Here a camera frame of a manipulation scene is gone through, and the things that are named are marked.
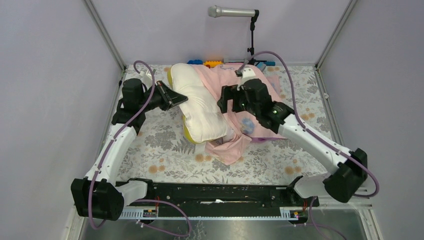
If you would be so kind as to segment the white pillow yellow edge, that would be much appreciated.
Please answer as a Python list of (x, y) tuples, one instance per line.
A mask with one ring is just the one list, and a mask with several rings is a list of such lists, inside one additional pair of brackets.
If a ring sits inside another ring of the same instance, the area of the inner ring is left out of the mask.
[(194, 144), (222, 139), (229, 141), (234, 136), (224, 115), (217, 105), (221, 89), (219, 75), (204, 65), (174, 64), (168, 72), (172, 90), (184, 95), (187, 101), (179, 108), (183, 114), (185, 136)]

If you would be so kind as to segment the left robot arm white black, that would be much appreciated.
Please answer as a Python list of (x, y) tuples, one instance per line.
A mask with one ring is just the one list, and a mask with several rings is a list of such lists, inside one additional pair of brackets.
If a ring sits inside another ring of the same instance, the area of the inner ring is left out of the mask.
[(188, 101), (162, 81), (147, 87), (139, 78), (125, 80), (121, 93), (98, 158), (84, 178), (74, 179), (70, 186), (81, 217), (116, 221), (124, 207), (135, 201), (144, 206), (154, 202), (155, 192), (148, 180), (133, 178), (116, 185), (119, 168), (146, 120), (146, 112), (156, 108), (168, 111)]

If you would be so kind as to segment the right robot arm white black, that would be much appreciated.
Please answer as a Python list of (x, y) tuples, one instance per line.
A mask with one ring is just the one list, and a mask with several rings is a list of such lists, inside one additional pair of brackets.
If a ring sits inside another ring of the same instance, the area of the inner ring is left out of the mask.
[(255, 116), (261, 126), (297, 144), (327, 170), (326, 174), (294, 180), (292, 189), (286, 193), (291, 205), (299, 206), (309, 197), (322, 195), (347, 203), (368, 178), (368, 156), (364, 150), (352, 151), (300, 123), (291, 107), (272, 100), (268, 87), (260, 79), (250, 79), (241, 86), (223, 86), (217, 102), (222, 113), (229, 112), (229, 101), (232, 112)]

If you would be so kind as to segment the small light blue block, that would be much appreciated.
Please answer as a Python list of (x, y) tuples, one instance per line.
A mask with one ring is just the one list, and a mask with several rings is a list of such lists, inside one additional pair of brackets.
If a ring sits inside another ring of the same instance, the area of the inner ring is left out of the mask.
[(266, 66), (263, 62), (259, 62), (259, 63), (256, 65), (256, 67), (257, 67), (257, 68), (258, 68), (261, 72), (264, 72), (267, 66)]

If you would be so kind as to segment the black microphone stand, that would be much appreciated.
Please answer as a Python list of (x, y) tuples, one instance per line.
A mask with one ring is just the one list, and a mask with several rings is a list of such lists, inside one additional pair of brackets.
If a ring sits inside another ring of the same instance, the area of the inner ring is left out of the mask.
[(258, 20), (258, 17), (260, 15), (260, 11), (258, 9), (254, 10), (253, 17), (250, 18), (250, 47), (247, 48), (247, 52), (250, 54), (250, 59), (248, 60), (249, 65), (255, 65), (256, 63), (264, 62), (263, 60), (256, 60), (253, 55), (255, 54), (255, 38), (254, 38), (254, 31), (256, 29), (256, 22)]

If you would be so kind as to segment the blue toy car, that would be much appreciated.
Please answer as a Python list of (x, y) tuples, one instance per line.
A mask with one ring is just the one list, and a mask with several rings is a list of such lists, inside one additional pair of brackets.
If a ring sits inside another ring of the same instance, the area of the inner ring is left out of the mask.
[(189, 65), (203, 65), (204, 62), (201, 59), (191, 59), (187, 62)]

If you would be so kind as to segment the floral table mat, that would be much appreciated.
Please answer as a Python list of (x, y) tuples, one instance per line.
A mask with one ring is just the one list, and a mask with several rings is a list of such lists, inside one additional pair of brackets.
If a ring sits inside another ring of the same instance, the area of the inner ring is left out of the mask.
[[(319, 84), (312, 66), (269, 66), (267, 77), (278, 77), (282, 101), (293, 100), (288, 78), (292, 77), (298, 113), (311, 127), (331, 137)], [(227, 165), (221, 159), (196, 152), (183, 134), (179, 108), (147, 112), (138, 136), (128, 148), (116, 179), (151, 179), (168, 183), (287, 185), (298, 176), (323, 174), (326, 169), (289, 140), (250, 144), (242, 156)]]

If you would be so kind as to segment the orange yellow toy wagon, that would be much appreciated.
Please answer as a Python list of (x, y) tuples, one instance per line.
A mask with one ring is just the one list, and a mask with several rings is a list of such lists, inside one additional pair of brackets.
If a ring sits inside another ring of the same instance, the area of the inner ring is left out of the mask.
[(204, 66), (207, 68), (215, 68), (216, 66), (222, 65), (222, 61), (214, 61), (214, 60), (208, 60), (203, 63)]

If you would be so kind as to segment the silver microphone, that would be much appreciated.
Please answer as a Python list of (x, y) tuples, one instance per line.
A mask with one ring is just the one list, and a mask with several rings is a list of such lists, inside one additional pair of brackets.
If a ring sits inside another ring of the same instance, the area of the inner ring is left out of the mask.
[(212, 18), (219, 17), (246, 17), (253, 18), (259, 13), (256, 9), (225, 8), (213, 5), (207, 8), (207, 14)]

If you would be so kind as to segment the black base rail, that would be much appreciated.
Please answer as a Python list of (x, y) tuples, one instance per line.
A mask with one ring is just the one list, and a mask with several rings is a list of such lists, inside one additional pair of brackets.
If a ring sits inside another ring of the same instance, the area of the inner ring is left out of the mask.
[(145, 202), (124, 209), (143, 210), (142, 217), (193, 220), (297, 220), (318, 207), (318, 199), (302, 198), (291, 185), (165, 183), (147, 181)]

